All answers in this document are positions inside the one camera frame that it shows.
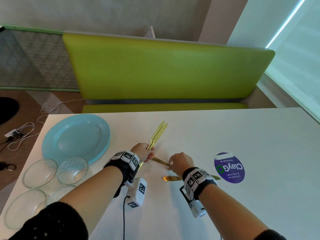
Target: stack of plates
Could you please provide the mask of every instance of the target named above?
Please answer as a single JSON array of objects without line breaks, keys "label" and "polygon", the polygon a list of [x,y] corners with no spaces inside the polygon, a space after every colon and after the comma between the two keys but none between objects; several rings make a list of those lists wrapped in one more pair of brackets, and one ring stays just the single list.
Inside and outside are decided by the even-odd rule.
[{"label": "stack of plates", "polygon": [[108,123],[93,114],[78,114],[54,125],[42,142],[42,155],[58,166],[70,157],[82,157],[93,163],[110,143]]}]

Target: black rug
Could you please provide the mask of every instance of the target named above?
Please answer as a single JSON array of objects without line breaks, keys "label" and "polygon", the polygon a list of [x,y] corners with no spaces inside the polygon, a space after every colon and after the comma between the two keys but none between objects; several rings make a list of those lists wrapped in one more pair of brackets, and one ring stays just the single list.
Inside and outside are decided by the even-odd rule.
[{"label": "black rug", "polygon": [[10,97],[0,97],[0,125],[10,120],[19,110],[19,103]]}]

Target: left hand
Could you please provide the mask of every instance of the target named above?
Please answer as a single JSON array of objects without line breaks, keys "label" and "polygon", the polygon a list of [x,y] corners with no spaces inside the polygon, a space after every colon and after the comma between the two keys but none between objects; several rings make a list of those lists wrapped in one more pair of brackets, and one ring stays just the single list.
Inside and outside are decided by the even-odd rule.
[{"label": "left hand", "polygon": [[155,149],[154,147],[151,150],[147,150],[146,148],[149,146],[147,143],[138,143],[135,145],[130,151],[137,154],[140,162],[148,162],[152,157],[155,155],[153,152]]}]

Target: round sticker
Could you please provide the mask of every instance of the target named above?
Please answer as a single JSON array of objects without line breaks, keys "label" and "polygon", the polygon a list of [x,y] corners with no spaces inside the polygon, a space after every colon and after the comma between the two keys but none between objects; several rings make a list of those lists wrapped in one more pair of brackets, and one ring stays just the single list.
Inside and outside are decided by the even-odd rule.
[{"label": "round sticker", "polygon": [[214,166],[218,174],[229,183],[238,184],[245,178],[245,168],[231,153],[222,152],[216,155]]}]

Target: green seat cushion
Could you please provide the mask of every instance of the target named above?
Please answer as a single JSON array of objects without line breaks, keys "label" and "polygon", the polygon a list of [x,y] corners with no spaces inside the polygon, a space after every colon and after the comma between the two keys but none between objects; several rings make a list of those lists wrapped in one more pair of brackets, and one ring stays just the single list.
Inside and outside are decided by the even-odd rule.
[{"label": "green seat cushion", "polygon": [[83,114],[147,112],[147,111],[181,111],[181,110],[213,110],[213,109],[247,109],[243,103],[189,103],[189,104],[97,104],[85,105]]},{"label": "green seat cushion", "polygon": [[91,100],[246,98],[275,52],[197,42],[64,33]]}]

